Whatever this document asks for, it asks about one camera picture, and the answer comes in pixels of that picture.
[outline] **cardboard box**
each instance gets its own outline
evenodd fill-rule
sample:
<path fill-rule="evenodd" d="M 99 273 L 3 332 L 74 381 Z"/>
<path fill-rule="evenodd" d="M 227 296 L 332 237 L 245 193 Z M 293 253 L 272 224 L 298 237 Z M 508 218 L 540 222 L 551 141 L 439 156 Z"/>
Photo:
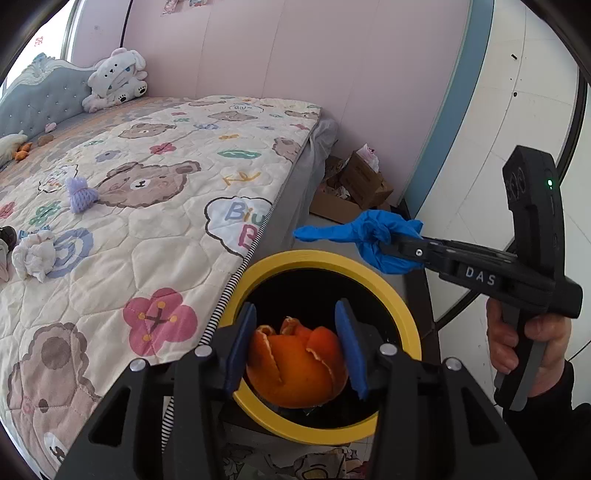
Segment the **cardboard box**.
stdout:
<path fill-rule="evenodd" d="M 332 155 L 329 155 L 329 157 L 326 159 L 326 162 L 324 164 L 324 179 L 323 179 L 323 181 L 326 181 L 326 180 L 334 177 L 336 174 L 340 173 L 340 171 L 343 170 L 343 166 L 345 165 L 345 162 L 346 162 L 346 160 L 344 160 L 342 158 L 337 158 Z"/>
<path fill-rule="evenodd" d="M 383 203 L 379 208 L 390 211 L 390 205 L 387 203 Z M 316 191 L 310 205 L 310 213 L 337 223 L 352 222 L 361 212 L 363 210 L 355 202 L 343 200 L 320 190 Z"/>
<path fill-rule="evenodd" d="M 351 155 L 339 180 L 362 210 L 382 205 L 394 191 L 382 174 L 374 172 L 357 152 Z"/>

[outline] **trash can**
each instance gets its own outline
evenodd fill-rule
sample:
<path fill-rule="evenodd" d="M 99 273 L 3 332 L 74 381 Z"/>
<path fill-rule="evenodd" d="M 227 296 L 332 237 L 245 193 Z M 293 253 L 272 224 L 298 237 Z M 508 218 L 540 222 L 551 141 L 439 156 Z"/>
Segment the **trash can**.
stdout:
<path fill-rule="evenodd" d="M 341 255 L 293 250 L 267 257 L 242 276 L 220 320 L 231 325 L 245 301 L 256 306 L 259 325 L 277 332 L 286 316 L 310 329 L 335 329 L 335 304 L 347 298 L 357 319 L 374 325 L 382 339 L 421 359 L 413 317 L 398 293 L 378 274 Z M 379 400 L 360 400 L 350 382 L 331 402 L 312 409 L 265 404 L 242 379 L 234 399 L 253 420 L 283 438 L 310 445 L 341 445 L 373 435 Z"/>

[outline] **blue rubber glove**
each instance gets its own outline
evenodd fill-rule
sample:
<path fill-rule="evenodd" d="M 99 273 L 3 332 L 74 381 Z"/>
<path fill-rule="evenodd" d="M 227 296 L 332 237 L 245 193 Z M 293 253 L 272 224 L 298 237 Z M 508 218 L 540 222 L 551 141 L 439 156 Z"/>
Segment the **blue rubber glove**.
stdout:
<path fill-rule="evenodd" d="M 294 231 L 294 237 L 302 242 L 331 240 L 338 243 L 354 242 L 361 257 L 383 273 L 401 275 L 422 268 L 422 264 L 402 258 L 384 255 L 379 242 L 391 243 L 390 233 L 421 238 L 420 220 L 405 220 L 396 213 L 384 210 L 366 210 L 353 222 L 327 228 L 303 226 Z"/>

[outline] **screw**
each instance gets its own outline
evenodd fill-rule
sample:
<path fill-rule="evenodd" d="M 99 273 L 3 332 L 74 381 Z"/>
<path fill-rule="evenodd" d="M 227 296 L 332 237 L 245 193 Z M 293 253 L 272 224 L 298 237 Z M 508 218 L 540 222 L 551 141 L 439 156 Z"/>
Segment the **screw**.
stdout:
<path fill-rule="evenodd" d="M 144 368 L 146 368 L 146 363 L 146 360 L 143 358 L 136 358 L 129 364 L 129 369 L 132 372 L 141 372 Z"/>
<path fill-rule="evenodd" d="M 457 358 L 451 356 L 450 358 L 445 360 L 445 366 L 448 367 L 449 370 L 459 372 L 462 369 L 462 362 L 460 362 Z"/>
<path fill-rule="evenodd" d="M 383 343 L 379 351 L 382 355 L 385 356 L 394 356 L 398 353 L 398 347 L 396 345 L 392 345 L 391 343 Z"/>
<path fill-rule="evenodd" d="M 195 349 L 195 355 L 204 358 L 213 353 L 213 349 L 209 345 L 200 345 Z"/>

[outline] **quilted bedspread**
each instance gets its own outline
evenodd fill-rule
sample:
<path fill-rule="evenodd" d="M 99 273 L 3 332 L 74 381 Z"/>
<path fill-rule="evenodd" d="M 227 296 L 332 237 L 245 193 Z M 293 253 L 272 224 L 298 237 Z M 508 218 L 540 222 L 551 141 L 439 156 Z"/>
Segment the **quilted bedspread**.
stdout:
<path fill-rule="evenodd" d="M 0 174 L 0 226 L 56 236 L 44 283 L 12 265 L 0 282 L 0 419 L 46 476 L 132 359 L 197 344 L 320 114 L 233 96 L 172 105 L 68 150 L 56 138 Z M 100 196 L 78 215 L 73 176 Z"/>

